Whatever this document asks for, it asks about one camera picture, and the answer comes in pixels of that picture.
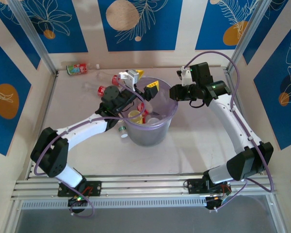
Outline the clear bottle red white label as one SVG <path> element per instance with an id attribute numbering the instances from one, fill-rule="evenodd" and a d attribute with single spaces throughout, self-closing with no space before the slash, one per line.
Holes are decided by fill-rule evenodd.
<path id="1" fill-rule="evenodd" d="M 115 85 L 119 86 L 120 79 L 118 75 L 105 72 L 105 71 L 99 71 L 96 74 L 96 79 L 99 80 L 101 83 L 104 83 L 106 85 Z"/>

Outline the grey acrylic panel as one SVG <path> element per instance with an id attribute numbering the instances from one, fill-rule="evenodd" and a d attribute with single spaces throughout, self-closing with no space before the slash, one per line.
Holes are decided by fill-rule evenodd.
<path id="1" fill-rule="evenodd" d="M 201 208 L 99 209 L 79 219 L 64 210 L 24 210 L 16 233 L 277 233 L 265 214 L 209 213 Z"/>

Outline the aluminium frame post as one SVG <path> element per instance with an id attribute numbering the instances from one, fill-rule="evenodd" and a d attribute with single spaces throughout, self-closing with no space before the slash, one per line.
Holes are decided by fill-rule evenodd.
<path id="1" fill-rule="evenodd" d="M 49 53 L 44 46 L 39 34 L 37 33 L 34 25 L 32 24 L 29 16 L 25 12 L 22 4 L 18 0 L 7 0 L 7 3 L 14 14 L 15 18 L 19 22 L 20 26 L 22 27 L 24 33 L 30 40 L 32 46 L 40 56 L 41 60 L 44 62 L 47 69 L 53 75 L 57 75 L 57 69 L 55 68 Z"/>
<path id="2" fill-rule="evenodd" d="M 243 35 L 241 36 L 238 45 L 236 46 L 231 60 L 237 64 L 243 56 L 243 52 L 254 35 L 258 25 L 260 24 L 265 12 L 267 11 L 272 0 L 259 0 L 258 5 L 245 28 Z"/>

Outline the bottle with green red label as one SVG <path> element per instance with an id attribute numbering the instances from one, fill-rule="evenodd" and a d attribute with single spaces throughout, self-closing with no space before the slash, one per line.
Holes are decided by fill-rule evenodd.
<path id="1" fill-rule="evenodd" d="M 100 69 L 100 64 L 77 63 L 67 65 L 66 72 L 69 76 L 86 74 L 89 70 Z"/>

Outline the translucent purple plastic bin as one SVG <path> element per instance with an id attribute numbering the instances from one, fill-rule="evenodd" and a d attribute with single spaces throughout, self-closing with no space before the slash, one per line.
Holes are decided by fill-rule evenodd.
<path id="1" fill-rule="evenodd" d="M 141 103 L 141 100 L 139 100 L 138 98 L 136 98 L 134 101 L 133 101 L 133 104 L 129 105 L 124 111 L 122 111 L 122 116 L 124 118 L 127 118 L 128 117 L 128 114 L 130 111 L 132 110 L 137 110 L 137 105 Z M 145 104 L 145 107 L 148 106 L 148 101 L 146 101 L 144 104 Z M 161 143 L 165 136 L 167 134 L 167 131 L 165 132 L 159 132 L 159 133 L 155 133 L 155 134 L 149 134 L 149 133 L 146 133 L 146 134 L 139 134 L 139 133 L 133 133 L 133 134 L 130 134 L 128 132 L 128 136 L 131 138 L 131 140 L 139 145 L 139 146 L 144 146 L 144 147 L 150 147 L 150 146 L 154 146 L 154 145 L 157 145 L 159 143 Z"/>

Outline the aluminium side rail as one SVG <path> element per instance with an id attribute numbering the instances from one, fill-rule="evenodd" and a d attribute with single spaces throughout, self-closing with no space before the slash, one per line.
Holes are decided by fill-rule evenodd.
<path id="1" fill-rule="evenodd" d="M 260 172 L 263 163 L 257 151 L 257 143 L 260 138 L 251 131 L 248 123 L 238 109 L 239 101 L 236 96 L 236 85 L 233 83 L 231 75 L 225 71 L 228 87 L 231 95 L 225 104 L 228 107 L 228 127 L 226 131 L 233 143 L 236 155 L 226 163 L 227 169 L 233 179 L 241 180 Z"/>
<path id="2" fill-rule="evenodd" d="M 51 103 L 51 100 L 52 100 L 52 97 L 53 97 L 53 93 L 54 93 L 54 90 L 55 90 L 56 82 L 57 82 L 57 79 L 58 79 L 58 74 L 59 74 L 59 72 L 57 72 L 56 75 L 54 76 L 54 79 L 51 82 L 51 87 L 48 89 L 48 94 L 46 95 L 47 101 L 46 101 L 46 103 L 44 104 L 44 106 L 42 108 L 43 115 L 42 115 L 42 119 L 39 121 L 39 125 L 38 125 L 39 129 L 38 129 L 38 134 L 37 134 L 36 140 L 38 139 L 38 137 L 40 136 L 40 134 L 41 134 L 41 132 L 43 131 L 43 128 L 44 128 L 46 117 L 47 117 L 48 111 L 49 111 L 49 106 L 50 106 L 50 103 Z M 26 170 L 25 180 L 30 178 L 30 175 L 31 175 L 31 172 L 32 172 L 32 165 L 33 165 L 33 162 L 30 159 L 29 163 L 28 163 L 27 170 Z"/>

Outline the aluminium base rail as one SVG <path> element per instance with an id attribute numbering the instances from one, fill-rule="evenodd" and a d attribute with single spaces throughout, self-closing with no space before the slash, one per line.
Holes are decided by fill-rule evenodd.
<path id="1" fill-rule="evenodd" d="M 147 174 L 147 175 L 87 175 L 88 181 L 101 181 L 101 198 L 154 198 L 188 196 L 184 182 L 200 179 L 201 173 Z M 59 199 L 59 182 L 46 176 L 32 176 L 18 180 L 12 200 Z"/>

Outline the clear bottle red label red cap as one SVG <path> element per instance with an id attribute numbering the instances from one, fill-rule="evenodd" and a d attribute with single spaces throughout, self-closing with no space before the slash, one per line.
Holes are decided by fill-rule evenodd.
<path id="1" fill-rule="evenodd" d="M 143 112 L 142 113 L 143 116 L 147 116 L 149 114 L 149 111 L 146 109 L 145 104 L 143 102 L 137 105 L 137 110 L 139 112 Z"/>

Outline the clear plastic bottle red label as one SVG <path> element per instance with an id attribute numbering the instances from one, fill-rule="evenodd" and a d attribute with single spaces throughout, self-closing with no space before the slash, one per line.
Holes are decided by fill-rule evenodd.
<path id="1" fill-rule="evenodd" d="M 83 84 L 83 88 L 85 91 L 91 93 L 91 94 L 95 94 L 99 97 L 103 97 L 104 96 L 104 92 L 106 87 L 99 85 L 99 84 L 95 84 L 95 83 L 90 83 L 90 82 L 85 82 Z"/>

